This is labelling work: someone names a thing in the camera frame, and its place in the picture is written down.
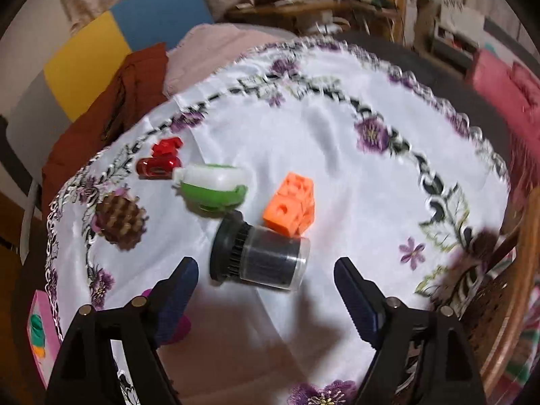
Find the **green white dispenser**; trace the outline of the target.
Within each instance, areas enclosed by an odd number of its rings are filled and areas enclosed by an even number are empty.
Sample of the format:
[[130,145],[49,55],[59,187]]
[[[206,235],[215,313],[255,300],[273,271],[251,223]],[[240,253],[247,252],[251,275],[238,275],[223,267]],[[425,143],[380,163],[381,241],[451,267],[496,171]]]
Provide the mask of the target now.
[[249,174],[230,165],[188,165],[172,171],[173,185],[189,203],[209,212],[241,205],[248,192]]

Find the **white floral embroidered tablecloth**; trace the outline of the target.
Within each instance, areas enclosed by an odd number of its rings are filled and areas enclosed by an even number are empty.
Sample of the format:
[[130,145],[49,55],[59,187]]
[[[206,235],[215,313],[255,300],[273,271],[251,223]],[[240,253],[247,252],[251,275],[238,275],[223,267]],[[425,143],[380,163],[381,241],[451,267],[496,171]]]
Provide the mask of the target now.
[[125,305],[198,263],[162,359],[186,404],[350,404],[373,359],[342,256],[413,308],[462,310],[510,192],[490,141],[412,72],[326,38],[248,51],[144,116],[49,205],[46,290]]

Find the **red lipstick tube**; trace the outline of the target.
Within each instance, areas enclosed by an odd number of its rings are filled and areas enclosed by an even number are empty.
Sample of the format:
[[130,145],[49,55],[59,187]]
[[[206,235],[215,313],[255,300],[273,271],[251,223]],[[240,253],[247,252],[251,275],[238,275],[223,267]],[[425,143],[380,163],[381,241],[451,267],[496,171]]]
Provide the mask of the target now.
[[135,171],[144,179],[171,179],[173,171],[180,167],[180,159],[176,156],[157,156],[139,159]]

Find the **teal plastic spool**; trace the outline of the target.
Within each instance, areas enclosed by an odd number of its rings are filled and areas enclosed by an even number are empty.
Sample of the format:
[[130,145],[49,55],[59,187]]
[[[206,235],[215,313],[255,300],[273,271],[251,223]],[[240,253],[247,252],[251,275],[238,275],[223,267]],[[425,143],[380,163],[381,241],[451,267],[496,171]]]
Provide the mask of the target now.
[[41,317],[37,314],[30,316],[30,341],[32,346],[45,347],[46,337]]

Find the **red puzzle piece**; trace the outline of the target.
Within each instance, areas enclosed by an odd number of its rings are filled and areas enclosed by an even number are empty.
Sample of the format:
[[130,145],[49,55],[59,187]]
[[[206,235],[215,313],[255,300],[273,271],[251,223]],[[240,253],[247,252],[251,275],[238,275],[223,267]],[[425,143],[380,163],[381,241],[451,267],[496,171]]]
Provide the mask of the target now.
[[180,148],[183,147],[183,141],[180,137],[170,137],[162,139],[152,146],[153,157],[176,157]]

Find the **rust red jacket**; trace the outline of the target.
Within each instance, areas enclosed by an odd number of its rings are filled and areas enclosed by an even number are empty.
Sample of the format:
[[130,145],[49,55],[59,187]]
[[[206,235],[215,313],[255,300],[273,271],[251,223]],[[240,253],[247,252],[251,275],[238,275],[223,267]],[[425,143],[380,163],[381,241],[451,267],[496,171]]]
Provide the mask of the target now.
[[66,181],[167,100],[163,93],[167,62],[164,43],[128,55],[87,112],[59,137],[42,169],[44,216]]

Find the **orange plastic comb piece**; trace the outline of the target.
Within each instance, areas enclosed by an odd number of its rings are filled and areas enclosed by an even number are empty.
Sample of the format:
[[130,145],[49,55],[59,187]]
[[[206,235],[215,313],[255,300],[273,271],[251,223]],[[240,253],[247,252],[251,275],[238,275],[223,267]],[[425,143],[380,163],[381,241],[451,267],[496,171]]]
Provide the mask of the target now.
[[34,355],[39,359],[43,359],[43,358],[46,357],[46,348],[45,347],[32,346],[32,351],[33,351]]

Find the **black clear cylinder jar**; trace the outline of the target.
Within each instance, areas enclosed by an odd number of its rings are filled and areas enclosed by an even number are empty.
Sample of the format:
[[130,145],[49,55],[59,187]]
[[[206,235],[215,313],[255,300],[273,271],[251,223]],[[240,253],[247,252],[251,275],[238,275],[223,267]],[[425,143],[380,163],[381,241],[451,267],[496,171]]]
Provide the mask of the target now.
[[238,210],[227,213],[214,237],[210,256],[213,281],[247,281],[295,291],[306,272],[310,242],[253,226]]

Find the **wooden side table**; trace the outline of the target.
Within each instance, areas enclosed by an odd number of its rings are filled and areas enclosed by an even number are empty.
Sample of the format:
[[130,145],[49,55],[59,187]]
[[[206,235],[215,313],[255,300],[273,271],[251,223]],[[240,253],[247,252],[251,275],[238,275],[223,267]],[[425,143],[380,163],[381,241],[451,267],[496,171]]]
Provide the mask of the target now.
[[403,44],[406,0],[299,0],[270,5],[245,5],[230,9],[232,23],[279,27],[297,35],[338,30],[360,30]]

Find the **orange linked cubes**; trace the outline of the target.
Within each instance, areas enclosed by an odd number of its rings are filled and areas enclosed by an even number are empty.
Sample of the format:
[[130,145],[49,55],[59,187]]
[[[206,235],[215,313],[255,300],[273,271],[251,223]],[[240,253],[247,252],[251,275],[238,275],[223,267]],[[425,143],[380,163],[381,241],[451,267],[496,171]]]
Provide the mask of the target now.
[[314,220],[313,181],[289,172],[265,208],[265,227],[291,238],[302,235]]

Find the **grey yellow blue chair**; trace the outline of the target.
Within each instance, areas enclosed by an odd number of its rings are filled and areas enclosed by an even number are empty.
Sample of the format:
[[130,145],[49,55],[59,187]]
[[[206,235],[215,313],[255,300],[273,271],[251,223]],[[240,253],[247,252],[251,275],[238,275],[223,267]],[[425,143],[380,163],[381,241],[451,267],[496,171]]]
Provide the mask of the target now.
[[204,0],[121,0],[70,38],[1,120],[1,164],[26,194],[1,236],[27,258],[42,168],[59,137],[109,85],[125,58],[160,44],[173,49],[196,25],[210,23]]

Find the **pink quilted blanket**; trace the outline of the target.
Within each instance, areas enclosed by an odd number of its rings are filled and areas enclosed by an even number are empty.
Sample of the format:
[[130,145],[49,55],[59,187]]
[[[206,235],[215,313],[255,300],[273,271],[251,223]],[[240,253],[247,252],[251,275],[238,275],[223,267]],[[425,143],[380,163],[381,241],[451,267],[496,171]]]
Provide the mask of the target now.
[[163,93],[180,93],[234,62],[250,49],[297,36],[277,27],[246,24],[201,24],[167,52]]

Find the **pink shallow box tray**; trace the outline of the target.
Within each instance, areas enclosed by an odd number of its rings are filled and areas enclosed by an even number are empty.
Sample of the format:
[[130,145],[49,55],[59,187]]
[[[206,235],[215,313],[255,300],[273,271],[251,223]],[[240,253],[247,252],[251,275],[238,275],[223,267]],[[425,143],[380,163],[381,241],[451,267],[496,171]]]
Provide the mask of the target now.
[[27,318],[27,337],[41,382],[46,388],[60,349],[49,297],[43,291],[33,294]]

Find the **magenta funnel cup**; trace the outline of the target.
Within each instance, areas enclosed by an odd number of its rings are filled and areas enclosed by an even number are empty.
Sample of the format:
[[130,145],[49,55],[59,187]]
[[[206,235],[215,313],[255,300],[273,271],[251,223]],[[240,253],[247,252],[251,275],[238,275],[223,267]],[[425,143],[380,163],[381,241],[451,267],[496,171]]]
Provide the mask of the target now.
[[184,314],[190,291],[182,288],[164,290],[153,288],[145,290],[143,325],[157,347],[174,344],[189,334],[191,322]]

